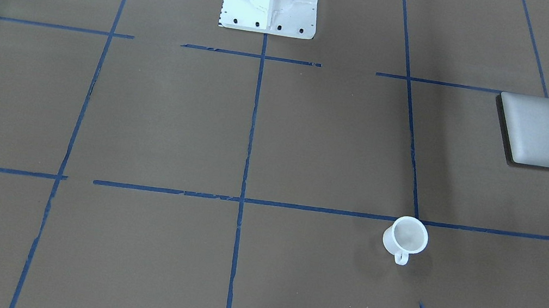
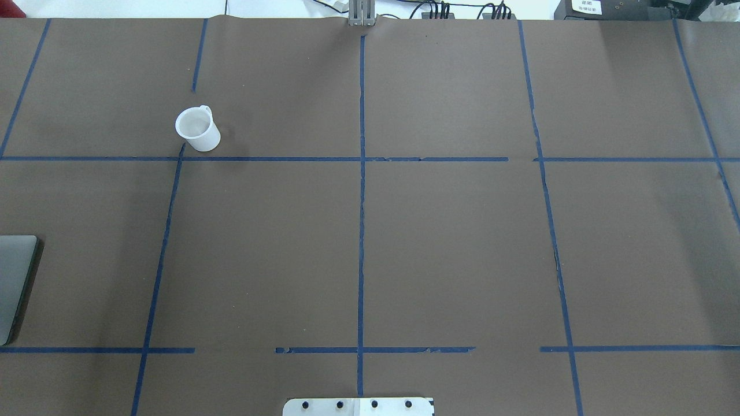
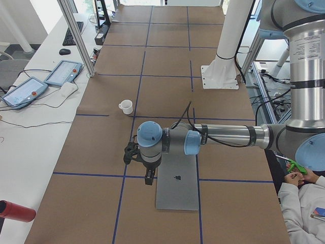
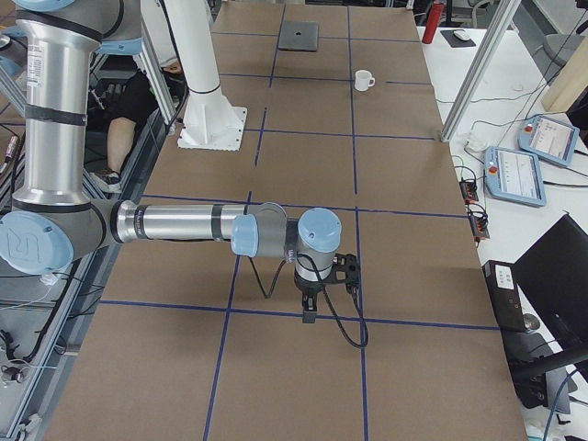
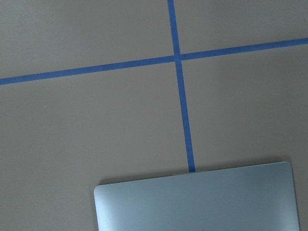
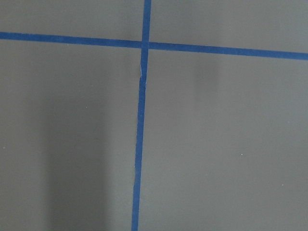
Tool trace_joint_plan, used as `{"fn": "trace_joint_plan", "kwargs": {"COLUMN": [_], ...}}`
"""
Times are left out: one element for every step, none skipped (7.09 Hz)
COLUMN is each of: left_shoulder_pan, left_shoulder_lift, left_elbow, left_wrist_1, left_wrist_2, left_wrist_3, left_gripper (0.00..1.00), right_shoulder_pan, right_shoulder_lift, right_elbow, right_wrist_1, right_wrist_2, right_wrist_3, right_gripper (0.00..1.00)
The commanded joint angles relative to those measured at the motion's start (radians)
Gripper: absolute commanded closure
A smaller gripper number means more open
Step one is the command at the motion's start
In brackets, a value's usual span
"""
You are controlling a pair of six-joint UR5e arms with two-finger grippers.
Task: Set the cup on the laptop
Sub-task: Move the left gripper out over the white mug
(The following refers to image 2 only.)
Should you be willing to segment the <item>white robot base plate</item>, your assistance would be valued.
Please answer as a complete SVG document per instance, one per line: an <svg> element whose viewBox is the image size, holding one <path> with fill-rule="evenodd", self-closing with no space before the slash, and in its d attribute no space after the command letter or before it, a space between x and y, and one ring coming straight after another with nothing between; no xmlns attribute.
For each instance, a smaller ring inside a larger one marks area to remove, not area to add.
<svg viewBox="0 0 740 416"><path fill-rule="evenodd" d="M294 398L283 415L434 415L432 398Z"/></svg>

